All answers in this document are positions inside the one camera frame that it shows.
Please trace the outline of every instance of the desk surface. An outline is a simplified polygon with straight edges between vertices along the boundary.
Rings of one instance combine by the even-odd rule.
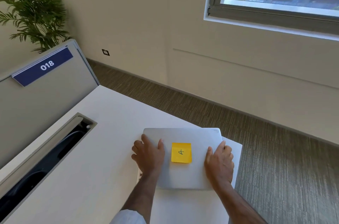
[[[17,223],[109,223],[135,186],[133,142],[144,128],[196,127],[103,86],[97,87],[0,170],[8,175],[77,112],[98,124],[7,219]],[[233,148],[235,185],[242,145]],[[214,191],[156,190],[151,223],[228,223]]]

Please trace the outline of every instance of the gray partition panel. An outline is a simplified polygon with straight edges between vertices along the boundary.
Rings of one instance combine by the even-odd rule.
[[[26,87],[11,76],[0,81],[0,168],[99,85],[75,40],[32,62],[65,46],[73,58]]]

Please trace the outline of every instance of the blue sign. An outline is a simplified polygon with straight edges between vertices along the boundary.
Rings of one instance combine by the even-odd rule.
[[[73,57],[68,47],[61,49],[34,65],[14,74],[12,77],[24,87],[62,65]]]

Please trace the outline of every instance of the white sleeve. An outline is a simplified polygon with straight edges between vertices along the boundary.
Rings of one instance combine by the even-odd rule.
[[[137,211],[122,210],[116,214],[110,224],[146,224],[146,221]]]

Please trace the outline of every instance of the silver laptop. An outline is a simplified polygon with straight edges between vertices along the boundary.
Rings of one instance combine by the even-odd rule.
[[[165,147],[165,160],[157,183],[159,189],[201,189],[211,190],[206,177],[204,161],[207,148],[213,152],[222,142],[218,128],[145,128],[144,134],[157,146],[162,138]],[[172,162],[172,143],[189,143],[192,161]],[[137,181],[141,177],[138,171]]]

